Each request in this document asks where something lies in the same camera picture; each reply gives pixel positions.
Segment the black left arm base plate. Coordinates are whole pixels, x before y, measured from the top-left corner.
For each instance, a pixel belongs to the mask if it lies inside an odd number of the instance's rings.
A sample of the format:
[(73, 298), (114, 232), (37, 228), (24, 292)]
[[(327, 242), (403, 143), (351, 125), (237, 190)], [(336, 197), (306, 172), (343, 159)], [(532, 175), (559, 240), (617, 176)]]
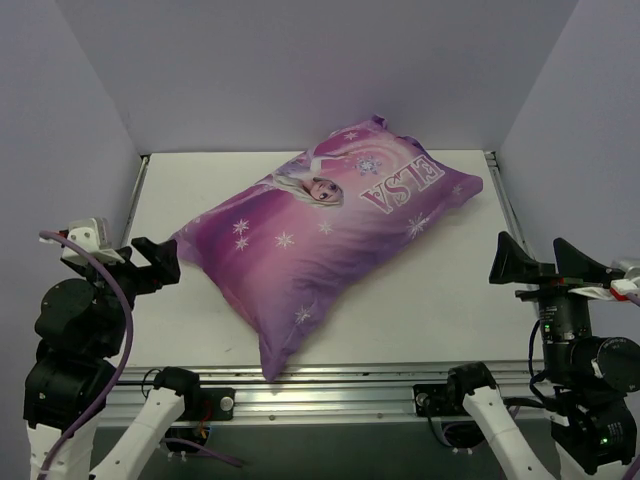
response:
[(203, 388), (196, 419), (202, 422), (231, 421), (234, 417), (236, 391), (230, 387)]

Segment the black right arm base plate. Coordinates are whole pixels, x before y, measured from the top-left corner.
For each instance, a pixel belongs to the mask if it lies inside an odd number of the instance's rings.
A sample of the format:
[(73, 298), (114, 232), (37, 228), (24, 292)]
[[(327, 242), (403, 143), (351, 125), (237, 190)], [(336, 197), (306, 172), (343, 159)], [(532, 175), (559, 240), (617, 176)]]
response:
[(412, 390), (418, 417), (452, 417), (457, 414), (455, 405), (448, 397), (445, 383), (414, 384)]

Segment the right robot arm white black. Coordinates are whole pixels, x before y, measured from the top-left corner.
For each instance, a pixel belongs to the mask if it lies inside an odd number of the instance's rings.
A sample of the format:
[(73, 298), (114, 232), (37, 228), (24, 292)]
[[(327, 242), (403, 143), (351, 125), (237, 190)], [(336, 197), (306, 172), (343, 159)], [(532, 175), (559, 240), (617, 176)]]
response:
[(543, 363), (532, 373), (532, 398), (502, 396), (488, 367), (449, 371), (444, 400), (479, 427), (508, 479), (549, 479), (509, 412), (541, 409), (550, 422), (563, 479), (632, 479), (639, 472), (638, 427), (626, 397), (639, 389), (639, 345), (592, 332), (589, 301), (639, 302), (639, 263), (605, 266), (568, 241), (553, 242), (555, 260), (531, 258), (507, 232), (497, 239), (494, 285), (517, 283), (515, 296), (537, 306)]

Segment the purple Elsa print pillowcase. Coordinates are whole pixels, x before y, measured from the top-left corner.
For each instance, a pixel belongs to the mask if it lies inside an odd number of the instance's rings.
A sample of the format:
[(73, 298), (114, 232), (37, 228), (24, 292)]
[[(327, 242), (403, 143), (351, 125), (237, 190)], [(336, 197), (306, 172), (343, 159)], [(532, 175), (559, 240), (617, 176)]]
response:
[(275, 379), (343, 291), (483, 189), (375, 116), (333, 132), (174, 234), (257, 333)]

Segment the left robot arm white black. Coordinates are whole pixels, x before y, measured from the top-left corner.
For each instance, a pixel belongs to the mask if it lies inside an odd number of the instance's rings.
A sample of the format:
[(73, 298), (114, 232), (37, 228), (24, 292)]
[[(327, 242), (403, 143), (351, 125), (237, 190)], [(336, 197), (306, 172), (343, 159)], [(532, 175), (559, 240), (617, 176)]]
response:
[(199, 376), (165, 367), (116, 445), (91, 464), (106, 400), (133, 346), (133, 308), (141, 295), (180, 280), (177, 244), (146, 237), (118, 250), (80, 245), (71, 231), (43, 232), (62, 247), (61, 261), (76, 277), (43, 297), (35, 332), (36, 361), (25, 381), (23, 418), (34, 479), (136, 479), (178, 419), (203, 401)]

